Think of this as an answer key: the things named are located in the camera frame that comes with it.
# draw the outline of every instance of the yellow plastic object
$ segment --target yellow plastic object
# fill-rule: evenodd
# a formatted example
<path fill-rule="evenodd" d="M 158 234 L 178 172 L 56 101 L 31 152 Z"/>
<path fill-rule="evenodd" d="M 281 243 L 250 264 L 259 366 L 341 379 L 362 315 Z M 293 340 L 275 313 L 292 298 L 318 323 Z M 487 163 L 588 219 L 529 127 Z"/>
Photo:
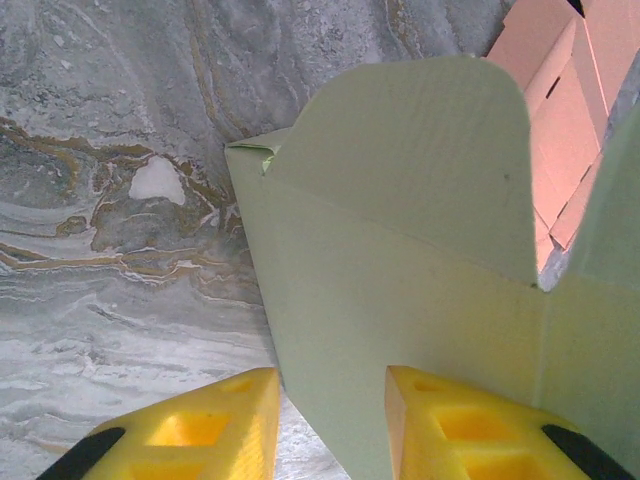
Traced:
<path fill-rule="evenodd" d="M 125 434 L 83 480 L 272 480 L 280 386 L 258 368 L 106 422 Z"/>
<path fill-rule="evenodd" d="M 395 480 L 587 480 L 542 431 L 567 421 L 410 367 L 387 369 Z"/>

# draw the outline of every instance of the gray marble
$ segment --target gray marble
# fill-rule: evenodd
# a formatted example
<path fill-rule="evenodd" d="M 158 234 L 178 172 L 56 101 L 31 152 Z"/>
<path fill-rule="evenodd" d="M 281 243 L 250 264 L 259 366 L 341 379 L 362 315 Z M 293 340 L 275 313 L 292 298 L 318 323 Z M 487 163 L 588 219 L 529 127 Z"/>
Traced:
<path fill-rule="evenodd" d="M 0 0 L 0 478 L 276 365 L 224 144 L 360 63 L 482 55 L 512 3 Z M 278 479 L 347 478 L 281 416 Z"/>

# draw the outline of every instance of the box flap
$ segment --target box flap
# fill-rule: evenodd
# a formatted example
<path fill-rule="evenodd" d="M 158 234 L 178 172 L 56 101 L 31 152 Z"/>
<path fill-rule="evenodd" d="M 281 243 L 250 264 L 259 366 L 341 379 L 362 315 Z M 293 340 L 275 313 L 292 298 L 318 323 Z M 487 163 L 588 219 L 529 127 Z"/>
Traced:
<path fill-rule="evenodd" d="M 640 288 L 640 105 L 618 127 L 600 166 L 570 273 Z"/>
<path fill-rule="evenodd" d="M 640 2 L 593 0 L 585 13 L 602 92 L 610 112 L 640 48 L 640 24 L 637 23 Z"/>
<path fill-rule="evenodd" d="M 267 177 L 536 282 L 527 109 L 485 60 L 364 65 L 333 79 Z"/>
<path fill-rule="evenodd" d="M 262 174 L 271 166 L 273 160 L 280 146 L 284 143 L 289 135 L 289 128 L 283 128 L 276 130 L 275 132 L 266 133 L 264 135 L 258 135 L 257 137 L 247 138 L 246 140 L 240 140 L 238 142 L 230 143 L 226 146 L 225 151 L 229 157 L 231 150 L 252 149 L 252 150 L 264 150 L 265 155 L 261 158 L 262 161 Z"/>
<path fill-rule="evenodd" d="M 287 135 L 289 135 L 290 130 L 290 128 L 283 128 L 275 132 L 258 135 L 257 137 L 239 140 L 230 143 L 226 148 L 264 148 L 276 154 L 287 138 Z"/>
<path fill-rule="evenodd" d="M 591 189 L 593 188 L 593 183 L 595 182 L 596 174 L 600 167 L 601 159 L 601 155 L 596 157 L 596 161 L 593 162 L 573 196 L 562 210 L 558 220 L 556 220 L 551 228 L 551 236 L 565 250 L 569 248 L 569 245 L 571 245 L 576 231 L 580 226 L 580 222 L 582 221 L 582 217 L 584 216 L 584 212 L 587 208 L 587 202 L 589 201 L 589 195 L 591 195 Z"/>
<path fill-rule="evenodd" d="M 565 45 L 562 39 L 570 34 L 566 32 L 567 25 L 578 18 L 565 0 L 518 0 L 507 14 L 504 31 L 487 58 L 507 70 L 520 88 L 526 90 L 545 61 L 558 56 L 551 55 L 554 49 L 560 57 L 568 59 L 570 45 Z"/>

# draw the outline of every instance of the rectangular hole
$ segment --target rectangular hole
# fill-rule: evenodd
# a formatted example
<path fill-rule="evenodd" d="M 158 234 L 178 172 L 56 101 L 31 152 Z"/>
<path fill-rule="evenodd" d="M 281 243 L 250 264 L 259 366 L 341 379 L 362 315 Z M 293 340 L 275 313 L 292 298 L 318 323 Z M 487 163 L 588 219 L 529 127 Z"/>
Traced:
<path fill-rule="evenodd" d="M 558 82 L 560 81 L 560 77 L 556 78 L 556 81 L 553 82 L 553 85 L 551 85 L 551 88 L 549 89 L 549 91 L 547 92 L 547 94 L 545 95 L 545 98 L 549 98 L 551 96 L 551 94 L 553 93 L 553 91 L 556 89 L 556 86 L 558 85 Z"/>
<path fill-rule="evenodd" d="M 162 423 L 147 445 L 212 447 L 230 421 L 231 415 L 227 413 L 178 413 Z"/>
<path fill-rule="evenodd" d="M 491 411 L 452 407 L 435 412 L 442 433 L 452 441 L 504 441 L 515 434 Z"/>

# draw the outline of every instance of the white patch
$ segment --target white patch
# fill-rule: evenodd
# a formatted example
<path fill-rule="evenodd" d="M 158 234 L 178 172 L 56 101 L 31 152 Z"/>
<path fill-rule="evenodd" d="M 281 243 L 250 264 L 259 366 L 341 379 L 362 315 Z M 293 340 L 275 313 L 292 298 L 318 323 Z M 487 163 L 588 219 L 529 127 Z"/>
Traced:
<path fill-rule="evenodd" d="M 129 196 L 136 200 L 165 197 L 177 205 L 185 202 L 180 175 L 169 160 L 157 155 L 133 176 Z"/>

